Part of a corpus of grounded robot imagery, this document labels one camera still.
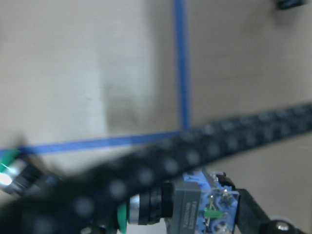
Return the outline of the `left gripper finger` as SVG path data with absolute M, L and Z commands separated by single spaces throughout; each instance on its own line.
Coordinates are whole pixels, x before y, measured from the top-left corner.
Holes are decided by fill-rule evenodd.
M 271 219 L 246 189 L 238 189 L 237 227 L 242 234 L 302 234 L 284 219 Z

